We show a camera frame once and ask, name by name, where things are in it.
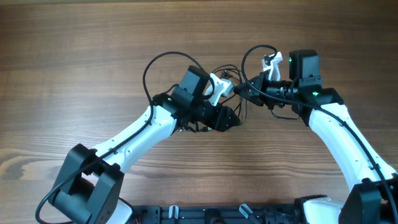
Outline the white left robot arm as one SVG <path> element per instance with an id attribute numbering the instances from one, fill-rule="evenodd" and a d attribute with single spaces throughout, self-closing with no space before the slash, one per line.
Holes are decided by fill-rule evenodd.
<path id="1" fill-rule="evenodd" d="M 49 204 L 73 223 L 128 223 L 133 208 L 119 197 L 124 175 L 176 130 L 198 123 L 216 131 L 237 126 L 234 111 L 219 103 L 233 88 L 231 80 L 190 66 L 171 95 L 155 95 L 145 113 L 119 134 L 91 149 L 82 144 L 70 149 Z"/>

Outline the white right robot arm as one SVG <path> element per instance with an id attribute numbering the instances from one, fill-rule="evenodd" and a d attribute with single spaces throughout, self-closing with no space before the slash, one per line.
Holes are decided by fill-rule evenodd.
<path id="1" fill-rule="evenodd" d="M 302 223 L 397 223 L 397 171 L 372 148 L 356 127 L 342 97 L 322 87 L 315 50 L 289 53 L 289 80 L 281 80 L 280 52 L 262 59 L 262 72 L 234 92 L 269 110 L 290 105 L 323 141 L 349 187 L 345 202 L 325 195 L 298 198 Z"/>

